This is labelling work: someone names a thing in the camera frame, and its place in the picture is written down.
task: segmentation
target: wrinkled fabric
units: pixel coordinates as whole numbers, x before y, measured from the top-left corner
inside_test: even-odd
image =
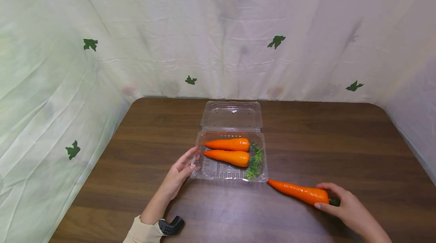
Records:
[[[0,242],[49,241],[140,97],[373,103],[434,178],[432,4],[0,0]]]
[[[140,216],[137,216],[123,243],[159,243],[161,237],[164,236],[159,228],[159,223],[144,224],[141,222]]]

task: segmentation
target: person's left hand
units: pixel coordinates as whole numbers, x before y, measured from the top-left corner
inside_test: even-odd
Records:
[[[197,146],[189,149],[171,166],[156,194],[161,198],[168,198],[168,200],[173,200],[177,196],[184,181],[192,174],[192,172],[200,169],[199,166],[196,167],[195,165],[190,164],[192,155],[196,151]]]

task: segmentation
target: container lid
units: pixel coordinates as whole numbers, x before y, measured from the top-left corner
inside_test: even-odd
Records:
[[[262,127],[260,104],[257,101],[209,101],[200,125],[226,131],[256,131]]]

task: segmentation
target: black wrist device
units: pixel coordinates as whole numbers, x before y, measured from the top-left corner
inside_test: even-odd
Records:
[[[159,228],[163,232],[164,235],[176,235],[185,225],[184,220],[177,216],[171,223],[166,222],[165,220],[159,220]]]

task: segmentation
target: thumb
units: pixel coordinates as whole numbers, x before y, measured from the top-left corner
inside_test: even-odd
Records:
[[[186,180],[187,177],[189,177],[192,174],[195,168],[196,168],[195,165],[186,166],[182,171],[180,171],[179,178],[183,181]]]
[[[323,212],[326,212],[328,214],[334,215],[335,217],[339,217],[339,210],[340,209],[337,206],[332,206],[332,205],[327,204],[327,203],[318,202],[318,203],[315,203],[315,208],[317,208]]]

